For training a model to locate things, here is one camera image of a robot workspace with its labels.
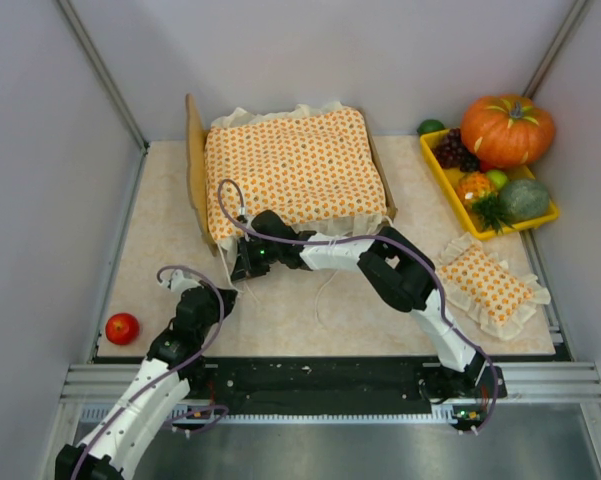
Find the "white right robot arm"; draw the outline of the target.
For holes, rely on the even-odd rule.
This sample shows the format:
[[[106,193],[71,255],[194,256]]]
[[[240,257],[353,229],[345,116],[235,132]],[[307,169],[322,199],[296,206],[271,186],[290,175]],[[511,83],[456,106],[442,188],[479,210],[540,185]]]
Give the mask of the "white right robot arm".
[[[273,263],[308,271],[359,272],[389,307],[411,314],[433,343],[440,365],[420,381],[426,396],[471,395],[486,378],[491,381],[484,390],[498,396],[500,379],[493,361],[458,327],[433,262],[395,228],[354,237],[296,232],[270,210],[252,219],[241,214],[230,222],[243,233],[234,281],[263,276]]]

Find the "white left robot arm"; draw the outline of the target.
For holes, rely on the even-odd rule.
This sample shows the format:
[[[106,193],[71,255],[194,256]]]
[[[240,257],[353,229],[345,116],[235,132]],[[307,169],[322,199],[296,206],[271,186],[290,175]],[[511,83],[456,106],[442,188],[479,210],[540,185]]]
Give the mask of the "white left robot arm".
[[[219,333],[238,292],[187,278],[160,285],[178,296],[175,316],[105,418],[78,445],[57,454],[56,479],[131,479],[174,407],[207,387],[206,337]]]

